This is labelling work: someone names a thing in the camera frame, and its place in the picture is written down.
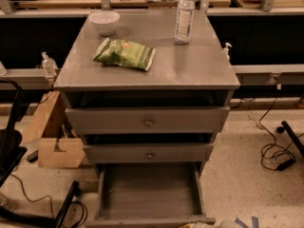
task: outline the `white bowl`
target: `white bowl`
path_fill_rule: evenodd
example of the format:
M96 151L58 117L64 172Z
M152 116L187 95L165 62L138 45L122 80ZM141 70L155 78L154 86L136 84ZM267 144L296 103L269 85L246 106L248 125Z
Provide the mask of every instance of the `white bowl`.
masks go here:
M116 11L96 11L89 15L89 21L102 35L111 35L115 32L120 14Z

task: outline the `snack bag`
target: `snack bag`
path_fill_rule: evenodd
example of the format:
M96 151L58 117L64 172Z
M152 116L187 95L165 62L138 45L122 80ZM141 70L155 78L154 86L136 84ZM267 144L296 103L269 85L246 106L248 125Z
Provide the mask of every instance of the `snack bag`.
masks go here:
M126 40L110 40L106 38L98 47L94 61L131 67L141 70L149 70L152 65L155 49Z

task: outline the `drawer knob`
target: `drawer knob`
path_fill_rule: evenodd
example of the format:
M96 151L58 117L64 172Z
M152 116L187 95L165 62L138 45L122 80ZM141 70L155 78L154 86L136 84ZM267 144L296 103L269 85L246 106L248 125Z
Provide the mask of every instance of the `drawer knob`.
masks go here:
M151 126L151 125L153 125L153 122L151 121L151 119L147 118L147 119L144 121L144 124L145 124L146 126Z
M152 152L147 153L146 158L151 160L153 158L154 154Z

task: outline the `gray cabinet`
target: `gray cabinet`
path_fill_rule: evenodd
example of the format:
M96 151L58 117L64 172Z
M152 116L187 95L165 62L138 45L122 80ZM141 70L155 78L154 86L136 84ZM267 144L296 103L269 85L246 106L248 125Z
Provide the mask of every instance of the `gray cabinet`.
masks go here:
M205 216L200 173L238 79L203 13L196 13L187 46L174 45L174 9L120 14L112 37L155 47L149 71L92 62L104 38L86 21L55 83L100 175L96 216L85 226L213 223Z

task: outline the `cabinet top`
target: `cabinet top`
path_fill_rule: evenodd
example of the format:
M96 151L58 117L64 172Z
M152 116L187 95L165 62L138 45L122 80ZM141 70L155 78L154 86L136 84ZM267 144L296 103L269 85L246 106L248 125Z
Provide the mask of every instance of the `cabinet top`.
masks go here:
M184 90L235 89L238 78L223 53L208 18L195 11L191 41L174 41L175 9L117 10L120 23L110 39L126 39L149 47L156 53L145 72L93 61L105 39L87 19L66 58L55 89L90 90Z

